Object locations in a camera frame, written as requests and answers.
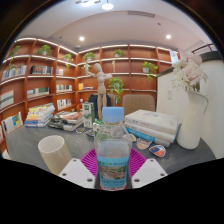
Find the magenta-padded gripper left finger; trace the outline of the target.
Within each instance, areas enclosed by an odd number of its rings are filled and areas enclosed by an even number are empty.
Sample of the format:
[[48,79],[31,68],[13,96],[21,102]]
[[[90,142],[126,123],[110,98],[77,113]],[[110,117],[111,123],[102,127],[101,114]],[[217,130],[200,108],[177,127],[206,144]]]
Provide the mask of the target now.
[[94,189],[97,176],[96,152],[91,149],[80,159],[72,158],[59,177],[84,188]]

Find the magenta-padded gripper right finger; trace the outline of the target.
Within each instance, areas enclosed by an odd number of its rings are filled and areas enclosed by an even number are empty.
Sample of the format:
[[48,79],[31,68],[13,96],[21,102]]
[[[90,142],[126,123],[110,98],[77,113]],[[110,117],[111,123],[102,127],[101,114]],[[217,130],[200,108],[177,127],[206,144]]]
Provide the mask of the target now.
[[132,149],[129,159],[129,175],[132,187],[141,188],[167,176],[167,173],[154,158],[147,159],[140,152]]

